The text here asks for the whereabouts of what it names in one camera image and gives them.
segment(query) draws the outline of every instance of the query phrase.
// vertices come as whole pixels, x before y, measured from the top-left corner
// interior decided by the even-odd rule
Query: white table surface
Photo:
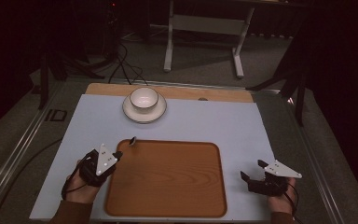
[[[227,213],[220,218],[110,217],[104,212],[108,184],[94,202],[91,219],[170,222],[244,222],[269,220],[266,196],[249,192],[240,171],[252,179],[264,177],[257,160],[274,161],[266,130],[255,103],[230,103],[167,99],[167,110],[158,120],[139,124],[122,110],[123,96],[87,95],[80,98],[30,219],[54,216],[66,177],[76,161],[105,143],[112,151],[123,139],[212,142],[219,149],[227,195]]]

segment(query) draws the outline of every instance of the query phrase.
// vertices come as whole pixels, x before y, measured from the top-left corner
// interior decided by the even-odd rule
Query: sleeve
[[[288,213],[271,213],[271,224],[295,224],[292,215]]]
[[[88,224],[92,203],[72,203],[61,201],[60,206],[49,224]]]

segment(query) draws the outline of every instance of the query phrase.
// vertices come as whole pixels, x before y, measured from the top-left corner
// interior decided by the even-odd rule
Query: wooden board
[[[222,217],[220,153],[213,143],[121,141],[105,210],[117,217]]]
[[[127,96],[137,88],[145,86],[141,85],[120,85],[120,84],[104,84],[91,83],[89,84],[86,94],[94,95],[116,95]],[[252,103],[252,94],[246,90],[223,90],[223,89],[202,89],[189,87],[167,87],[167,86],[147,86],[154,89],[167,99],[186,99],[199,100],[200,98],[209,101],[224,101],[224,102],[241,102]]]

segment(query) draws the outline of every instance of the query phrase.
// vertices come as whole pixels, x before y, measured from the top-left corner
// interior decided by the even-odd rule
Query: white plate
[[[150,123],[161,117],[165,109],[167,108],[167,102],[164,97],[158,94],[158,101],[156,106],[147,114],[139,112],[135,106],[132,105],[130,96],[127,96],[123,102],[124,114],[129,118],[138,123]]]

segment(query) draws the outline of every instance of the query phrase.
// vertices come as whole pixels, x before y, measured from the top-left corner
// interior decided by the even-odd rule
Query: metal rail
[[[294,103],[292,99],[289,99],[289,104],[287,104],[286,108],[289,112],[290,118],[295,124],[297,124],[296,118],[293,113]],[[315,178],[316,186],[318,187],[322,200],[324,201],[324,206],[326,208],[328,216],[330,217],[330,221],[332,221],[332,223],[334,224],[344,224],[345,221],[339,211],[335,198],[331,194],[331,189],[327,183],[322,168],[316,159],[307,134],[305,133],[304,128],[301,128],[298,125],[297,128],[301,135],[300,139],[302,140],[304,146],[306,146],[307,161],[309,162],[310,171]]]
[[[53,102],[54,97],[57,95],[57,92],[62,88],[63,82],[56,82],[51,90],[51,96],[49,98],[48,103],[42,110],[37,110],[36,114],[34,115],[33,120],[25,130],[24,134],[22,135],[20,141],[12,150],[12,153],[7,158],[5,163],[0,168],[0,198],[5,193],[5,188],[11,177],[13,176],[16,168],[18,167],[23,155],[30,146],[34,136],[36,135],[37,131],[39,130],[40,125],[42,124],[44,117],[48,113],[49,107]]]

